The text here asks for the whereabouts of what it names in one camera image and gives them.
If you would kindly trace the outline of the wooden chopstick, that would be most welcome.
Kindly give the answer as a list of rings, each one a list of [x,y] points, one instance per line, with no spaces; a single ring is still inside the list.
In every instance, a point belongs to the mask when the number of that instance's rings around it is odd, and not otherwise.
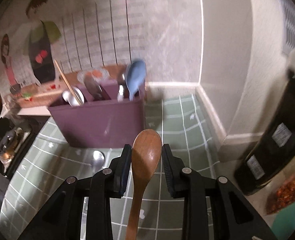
[[[73,87],[70,85],[70,83],[67,80],[65,74],[63,73],[62,69],[60,68],[60,65],[58,64],[57,60],[54,60],[54,64],[55,64],[56,68],[58,69],[60,75],[62,76],[62,79],[63,79],[64,83],[68,87],[68,89],[69,89],[70,93],[72,94],[72,96],[74,97],[74,99],[78,102],[78,104],[80,106],[83,105],[84,103],[81,101],[81,98],[75,93]]]

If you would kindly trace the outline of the chili flake container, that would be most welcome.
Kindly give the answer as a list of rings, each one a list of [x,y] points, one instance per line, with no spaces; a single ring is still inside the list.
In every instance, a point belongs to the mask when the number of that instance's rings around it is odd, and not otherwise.
[[[266,213],[277,213],[295,202],[295,175],[285,181],[275,192],[267,198]]]

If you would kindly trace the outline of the brown wooden spoon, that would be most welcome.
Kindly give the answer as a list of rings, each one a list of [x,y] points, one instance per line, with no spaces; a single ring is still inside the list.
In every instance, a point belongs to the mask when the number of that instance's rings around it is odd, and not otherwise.
[[[136,239],[139,214],[145,189],[154,175],[162,154],[162,140],[152,129],[141,131],[132,147],[133,199],[126,239]]]

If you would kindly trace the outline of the green grid table mat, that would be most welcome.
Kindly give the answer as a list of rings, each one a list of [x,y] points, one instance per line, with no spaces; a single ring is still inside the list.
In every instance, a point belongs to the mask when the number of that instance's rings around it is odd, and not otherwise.
[[[184,165],[209,178],[216,177],[214,142],[195,95],[155,101],[145,106],[146,126]],[[37,211],[69,176],[92,176],[92,148],[72,148],[53,119],[48,119],[13,175],[0,210],[0,231],[17,239]],[[138,239],[180,239],[183,200],[173,199],[164,168],[158,167],[143,196]]]

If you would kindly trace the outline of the stainless steel spoon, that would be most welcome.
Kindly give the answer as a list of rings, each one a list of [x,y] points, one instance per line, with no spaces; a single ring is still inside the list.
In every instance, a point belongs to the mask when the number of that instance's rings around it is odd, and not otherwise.
[[[98,150],[92,153],[92,168],[102,168],[105,163],[105,155]]]

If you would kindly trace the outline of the light blue rice scoop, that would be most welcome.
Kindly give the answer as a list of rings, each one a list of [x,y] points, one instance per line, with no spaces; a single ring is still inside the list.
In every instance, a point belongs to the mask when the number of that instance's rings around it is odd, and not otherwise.
[[[139,87],[146,77],[146,64],[143,60],[136,60],[126,68],[125,81],[129,92],[129,100],[133,101]]]

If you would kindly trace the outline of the black soy sauce bottle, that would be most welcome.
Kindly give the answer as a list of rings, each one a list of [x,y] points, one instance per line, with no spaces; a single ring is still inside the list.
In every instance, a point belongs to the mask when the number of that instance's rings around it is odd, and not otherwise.
[[[267,130],[234,173],[245,195],[265,187],[295,156],[295,48],[290,52],[288,83]]]

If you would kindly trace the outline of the purple utensil holder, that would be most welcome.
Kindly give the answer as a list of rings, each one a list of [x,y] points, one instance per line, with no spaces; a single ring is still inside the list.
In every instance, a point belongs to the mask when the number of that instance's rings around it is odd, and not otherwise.
[[[141,85],[134,100],[116,99],[118,84],[109,80],[102,84],[110,100],[95,101],[83,85],[85,103],[72,107],[59,96],[48,106],[56,125],[71,147],[122,148],[132,145],[145,129],[145,85]]]

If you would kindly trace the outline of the cartoon couple wall sticker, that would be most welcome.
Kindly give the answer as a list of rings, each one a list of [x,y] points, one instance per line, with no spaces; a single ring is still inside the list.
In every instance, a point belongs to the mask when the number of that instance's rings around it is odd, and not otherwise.
[[[60,88],[53,59],[62,37],[58,0],[5,0],[0,16],[0,94],[23,97]]]

